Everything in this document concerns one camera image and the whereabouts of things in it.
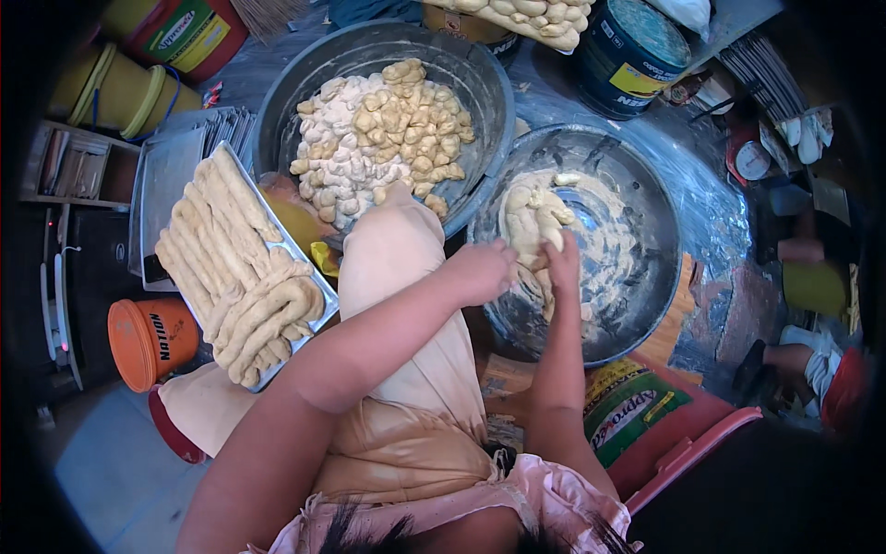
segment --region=orange bucket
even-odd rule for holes
[[[108,310],[108,339],[120,376],[146,393],[197,353],[197,322],[177,298],[118,300]]]

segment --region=black hair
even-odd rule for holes
[[[412,517],[406,516],[395,523],[384,536],[376,538],[369,532],[360,532],[347,538],[348,528],[357,512],[357,504],[343,503],[335,512],[320,554],[407,554],[410,552],[408,538],[412,531]],[[616,533],[606,519],[597,512],[591,513],[591,525],[610,554],[633,554],[633,548]],[[525,527],[517,539],[516,554],[569,554],[568,542],[550,528],[539,527],[531,531]]]

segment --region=metal baking tray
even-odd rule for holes
[[[255,196],[259,199],[261,207],[265,208],[265,212],[267,212],[268,214],[268,219],[271,220],[271,222],[280,230],[280,234],[283,235],[283,242],[266,242],[265,246],[268,247],[268,250],[272,246],[282,246],[289,251],[289,253],[292,255],[292,259],[303,260],[313,266],[314,263],[305,255],[304,252],[301,251],[299,245],[295,244],[295,241],[292,240],[289,232],[280,223],[280,220],[277,219],[277,216],[271,210],[270,206],[268,206],[268,202],[264,199],[263,196],[261,196],[261,193],[259,193],[259,187],[256,186],[255,182],[249,176],[249,173],[243,167],[243,163],[234,153],[233,149],[230,146],[230,143],[227,140],[223,140],[219,143],[218,147],[227,150],[231,158],[233,158],[234,161],[237,163],[237,168],[240,170],[240,175],[244,178],[249,187],[253,189]],[[326,282],[326,279],[323,278],[323,274],[317,267],[314,267],[314,273],[311,275],[311,280],[313,280],[316,285],[320,287],[320,291],[323,293],[323,300],[326,302],[326,306],[323,308],[323,315],[320,316],[320,319],[307,322],[307,326],[310,327],[311,331],[318,332],[320,331],[320,328],[326,325],[326,322],[328,322],[332,318],[332,316],[334,316],[335,313],[338,312],[338,294],[336,294],[330,284]],[[188,299],[184,298],[184,303],[188,305],[188,309],[190,310],[191,315],[194,316],[194,319],[197,320],[197,323],[200,324],[200,328],[202,329],[203,324],[197,318],[197,314],[194,313],[194,309],[190,306]],[[292,346],[292,353],[295,354],[299,350],[299,348],[304,346],[304,344],[309,340],[310,337],[302,337],[299,340],[291,340],[290,344]],[[261,376],[261,380],[259,381],[258,385],[247,387],[247,389],[253,393],[258,393],[265,386],[268,386],[268,383],[271,382],[271,379],[273,379],[274,376],[283,368],[286,362],[288,362],[288,360],[284,360],[277,365],[272,365],[270,368],[268,368],[267,371],[265,371],[264,375]]]

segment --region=woman's left hand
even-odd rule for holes
[[[517,274],[517,251],[497,238],[491,244],[467,244],[434,273],[458,299],[458,308],[480,306],[510,288]]]

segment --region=broom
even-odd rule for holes
[[[307,9],[308,0],[230,0],[243,24],[262,44],[283,33],[286,23]]]

